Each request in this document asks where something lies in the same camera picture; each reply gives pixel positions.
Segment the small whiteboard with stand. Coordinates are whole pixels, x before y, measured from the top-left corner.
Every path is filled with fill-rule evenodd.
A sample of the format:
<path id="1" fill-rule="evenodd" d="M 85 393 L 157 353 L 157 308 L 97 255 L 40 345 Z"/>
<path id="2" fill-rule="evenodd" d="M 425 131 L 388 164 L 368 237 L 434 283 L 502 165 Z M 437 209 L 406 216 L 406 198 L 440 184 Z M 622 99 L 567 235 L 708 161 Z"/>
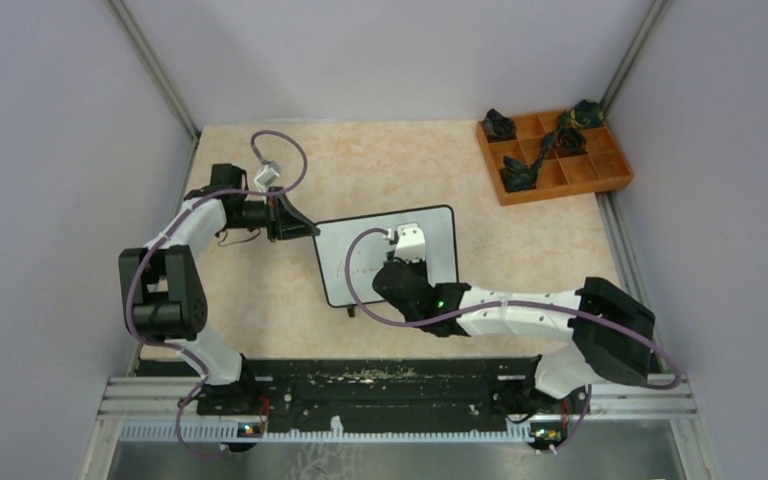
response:
<path id="1" fill-rule="evenodd" d="M 445 204 L 379 212 L 321 221 L 319 235 L 313 238 L 326 302 L 333 308 L 354 307 L 345 280 L 345 261 L 349 247 L 370 228 L 395 230 L 417 224 L 425 239 L 425 278 L 430 284 L 457 282 L 457 234 L 455 211 Z M 355 248 L 351 259 L 351 280 L 360 300 L 379 304 L 384 299 L 374 292 L 372 283 L 396 245 L 383 235 L 370 235 Z"/>

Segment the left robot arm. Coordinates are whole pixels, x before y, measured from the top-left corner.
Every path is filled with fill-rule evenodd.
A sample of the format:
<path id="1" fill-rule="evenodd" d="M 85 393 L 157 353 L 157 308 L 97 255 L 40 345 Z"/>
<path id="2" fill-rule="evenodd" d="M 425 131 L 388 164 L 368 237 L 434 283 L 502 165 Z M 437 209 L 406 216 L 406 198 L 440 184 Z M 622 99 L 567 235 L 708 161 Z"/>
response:
<path id="1" fill-rule="evenodd" d="M 190 191 L 172 222 L 144 246 L 118 257 L 125 324 L 148 345 L 174 350 L 237 414 L 252 411 L 258 384 L 244 357 L 208 324 L 208 302 L 196 259 L 231 230 L 265 234 L 271 242 L 316 237 L 320 230 L 279 187 L 250 194 L 244 169 L 215 164 L 207 186 Z"/>

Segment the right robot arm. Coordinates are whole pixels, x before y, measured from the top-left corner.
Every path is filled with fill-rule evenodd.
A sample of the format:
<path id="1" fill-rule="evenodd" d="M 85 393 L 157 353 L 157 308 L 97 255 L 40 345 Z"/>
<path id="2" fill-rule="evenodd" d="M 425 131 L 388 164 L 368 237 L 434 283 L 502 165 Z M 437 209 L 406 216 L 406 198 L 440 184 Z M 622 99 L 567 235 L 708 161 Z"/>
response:
<path id="1" fill-rule="evenodd" d="M 514 294 L 467 283 L 432 285 L 412 266 L 390 261 L 372 288 L 405 323 L 438 337 L 511 335 L 549 339 L 563 348 L 541 356 L 523 398 L 548 412 L 574 390 L 599 379 L 626 386 L 648 382 L 654 314 L 601 277 L 557 293 Z"/>

